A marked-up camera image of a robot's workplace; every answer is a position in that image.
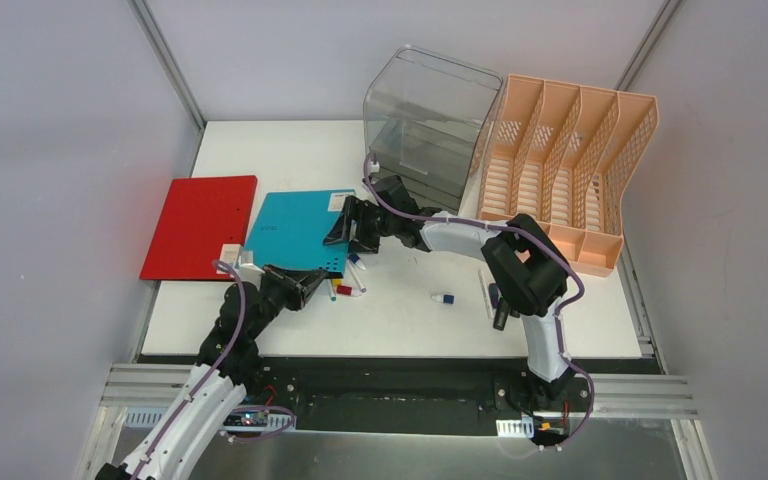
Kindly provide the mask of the teal notebook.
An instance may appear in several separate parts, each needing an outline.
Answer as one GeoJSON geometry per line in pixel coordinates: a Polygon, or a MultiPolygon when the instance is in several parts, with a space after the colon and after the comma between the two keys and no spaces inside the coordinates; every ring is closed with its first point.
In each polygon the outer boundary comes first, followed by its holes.
{"type": "Polygon", "coordinates": [[[243,252],[254,265],[286,270],[324,269],[332,278],[344,274],[348,245],[323,240],[353,190],[268,193],[249,232],[243,252]]]}

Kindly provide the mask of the red folder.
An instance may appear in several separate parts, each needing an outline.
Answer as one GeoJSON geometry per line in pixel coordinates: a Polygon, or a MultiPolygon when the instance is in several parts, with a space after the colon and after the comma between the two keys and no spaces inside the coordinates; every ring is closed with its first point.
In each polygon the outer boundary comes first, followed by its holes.
{"type": "Polygon", "coordinates": [[[258,179],[254,175],[171,181],[139,278],[220,281],[223,244],[245,243],[258,179]]]}

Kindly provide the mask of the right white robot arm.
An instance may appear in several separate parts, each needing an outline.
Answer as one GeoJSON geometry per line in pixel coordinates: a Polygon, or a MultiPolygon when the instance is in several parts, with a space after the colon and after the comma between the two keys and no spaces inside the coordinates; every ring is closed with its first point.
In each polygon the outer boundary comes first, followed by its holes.
{"type": "Polygon", "coordinates": [[[419,207],[398,176],[367,179],[365,184],[373,198],[349,195],[341,200],[323,245],[345,244],[352,253],[375,254],[381,238],[395,237],[407,248],[483,261],[501,295],[498,320],[517,313],[527,343],[524,384],[510,388],[505,399],[532,429],[531,440],[539,450],[562,450],[575,433],[543,428],[538,410],[563,402],[576,376],[585,379],[589,392],[594,390],[592,377],[574,364],[564,338],[563,310],[585,292],[570,262],[528,214],[502,222],[463,218],[419,207]]]}

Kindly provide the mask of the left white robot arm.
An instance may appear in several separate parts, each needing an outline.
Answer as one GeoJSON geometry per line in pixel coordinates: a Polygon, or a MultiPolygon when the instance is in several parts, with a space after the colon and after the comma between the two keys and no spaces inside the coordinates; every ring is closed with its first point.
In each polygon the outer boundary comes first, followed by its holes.
{"type": "Polygon", "coordinates": [[[267,265],[254,271],[259,282],[253,284],[226,262],[213,265],[234,283],[187,380],[145,439],[120,464],[104,464],[97,478],[188,478],[227,417],[264,394],[258,336],[282,311],[302,310],[328,280],[322,268],[267,265]]]}

